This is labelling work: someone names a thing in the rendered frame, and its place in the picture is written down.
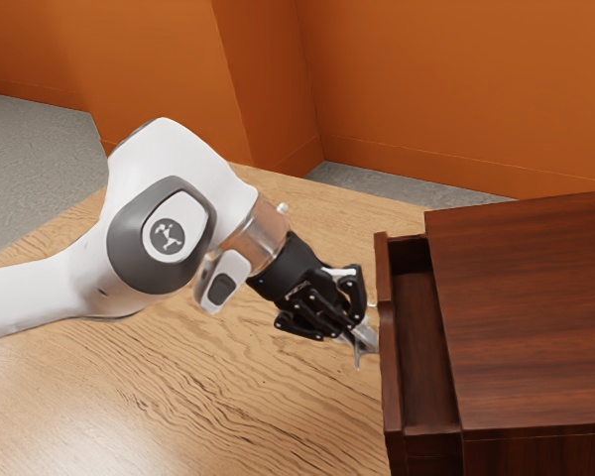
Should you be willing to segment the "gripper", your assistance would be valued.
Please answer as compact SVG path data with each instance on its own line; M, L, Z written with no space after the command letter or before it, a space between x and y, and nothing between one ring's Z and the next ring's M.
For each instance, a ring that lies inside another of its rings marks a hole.
M319 274L313 278L310 273L315 270L328 276ZM278 308L274 326L279 330L313 341L328 338L348 344L353 349L356 371L360 369L362 351L379 350L378 333L367 314L369 304L362 268L331 268L294 232L288 233L278 257L262 272L248 278L246 284ZM320 295L300 297L301 290L309 287ZM338 291L347 295L347 311L343 304L338 304Z

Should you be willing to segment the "brown wooden drawer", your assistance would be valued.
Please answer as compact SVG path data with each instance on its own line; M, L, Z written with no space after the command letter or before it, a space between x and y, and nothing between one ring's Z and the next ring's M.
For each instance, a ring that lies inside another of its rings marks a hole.
M383 430L392 476L464 476L460 416L424 234L374 236Z

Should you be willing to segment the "brown wooden cabinet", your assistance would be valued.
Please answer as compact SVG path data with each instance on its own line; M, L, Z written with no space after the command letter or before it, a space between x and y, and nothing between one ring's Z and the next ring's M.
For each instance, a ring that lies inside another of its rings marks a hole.
M424 224L464 476L595 476L595 191Z

